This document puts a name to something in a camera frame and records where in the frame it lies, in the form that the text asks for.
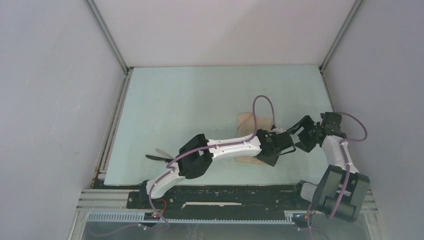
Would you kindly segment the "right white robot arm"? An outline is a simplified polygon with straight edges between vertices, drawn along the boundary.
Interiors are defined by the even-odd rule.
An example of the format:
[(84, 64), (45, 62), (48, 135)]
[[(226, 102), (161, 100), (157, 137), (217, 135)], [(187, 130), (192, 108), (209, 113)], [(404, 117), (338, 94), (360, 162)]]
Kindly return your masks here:
[(327, 169), (318, 184), (301, 180), (291, 194), (291, 204), (304, 209), (309, 204), (313, 210), (324, 213), (329, 219), (337, 218), (353, 223), (357, 220), (365, 197), (370, 189), (370, 179), (354, 166), (348, 144), (357, 142), (348, 138), (341, 129), (344, 112), (321, 113), (315, 122), (308, 115), (288, 129), (297, 135), (295, 147), (306, 153), (319, 146), (327, 161)]

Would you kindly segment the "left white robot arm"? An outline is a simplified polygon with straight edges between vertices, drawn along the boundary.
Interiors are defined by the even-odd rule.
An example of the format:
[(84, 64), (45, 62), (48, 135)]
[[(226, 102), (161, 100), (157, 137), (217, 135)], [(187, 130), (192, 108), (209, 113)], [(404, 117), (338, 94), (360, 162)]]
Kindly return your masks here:
[(183, 180), (203, 176), (213, 162), (218, 160), (253, 157), (275, 166), (279, 157), (295, 152), (296, 147), (286, 130), (263, 129), (231, 139), (207, 139), (198, 134), (180, 148), (176, 158), (167, 161), (167, 171), (139, 185), (139, 198), (142, 208), (153, 208), (158, 199)]

